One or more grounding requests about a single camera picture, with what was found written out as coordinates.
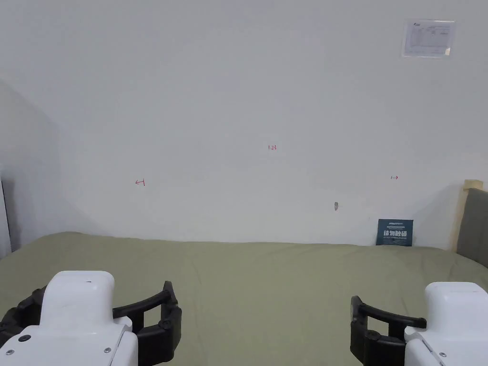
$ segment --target bed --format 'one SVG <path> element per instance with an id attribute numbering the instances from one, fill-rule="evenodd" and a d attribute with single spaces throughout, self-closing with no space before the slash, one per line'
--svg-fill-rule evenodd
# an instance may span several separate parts
<path id="1" fill-rule="evenodd" d="M 487 208 L 488 194 L 470 190 L 457 248 L 463 255 L 430 247 L 50 235 L 1 261 L 0 314 L 61 270 L 106 270 L 116 281 L 114 306 L 173 282 L 183 320 L 169 365 L 358 366 L 349 352 L 351 296 L 420 317 L 431 282 L 468 281 L 488 290 Z M 151 312 L 146 322 L 157 318 Z M 382 324 L 372 327 L 386 332 Z"/>

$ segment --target green bed sheet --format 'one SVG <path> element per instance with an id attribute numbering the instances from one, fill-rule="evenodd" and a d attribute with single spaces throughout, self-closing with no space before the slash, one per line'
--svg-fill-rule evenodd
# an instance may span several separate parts
<path id="1" fill-rule="evenodd" d="M 182 339 L 169 365 L 357 366 L 349 352 L 350 298 L 426 316 L 426 285 L 488 269 L 429 247 L 181 243 L 80 233 L 43 237 L 0 261 L 0 316 L 62 270 L 105 270 L 114 306 L 173 282 Z M 146 316 L 155 324 L 156 311 Z M 374 323 L 373 328 L 386 332 Z"/>

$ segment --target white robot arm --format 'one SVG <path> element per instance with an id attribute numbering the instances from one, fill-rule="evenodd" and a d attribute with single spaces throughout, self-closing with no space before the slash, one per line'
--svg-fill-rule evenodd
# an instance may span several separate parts
<path id="1" fill-rule="evenodd" d="M 0 365 L 152 366 L 171 360 L 182 314 L 171 282 L 149 299 L 112 309 L 114 283 L 108 272 L 58 273 L 3 318 Z M 159 305 L 161 321 L 144 327 L 144 312 Z"/>
<path id="2" fill-rule="evenodd" d="M 481 366 L 488 360 L 488 294 L 467 282 L 426 287 L 428 320 L 351 299 L 351 352 L 364 366 Z M 367 318 L 388 323 L 388 336 L 368 330 Z"/>

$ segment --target printed notice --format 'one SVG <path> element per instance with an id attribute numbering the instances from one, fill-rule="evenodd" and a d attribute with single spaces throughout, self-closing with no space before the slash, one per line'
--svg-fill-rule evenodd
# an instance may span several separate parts
<path id="1" fill-rule="evenodd" d="M 405 27 L 403 56 L 448 57 L 454 26 L 451 20 L 409 20 Z"/>
<path id="2" fill-rule="evenodd" d="M 413 220 L 379 219 L 376 245 L 412 246 Z"/>

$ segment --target gray headboard cushion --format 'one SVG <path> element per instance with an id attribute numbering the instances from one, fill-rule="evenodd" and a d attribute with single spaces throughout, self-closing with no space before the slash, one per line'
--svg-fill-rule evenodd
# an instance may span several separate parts
<path id="1" fill-rule="evenodd" d="M 488 268 L 488 192 L 475 188 L 468 191 L 457 253 Z"/>

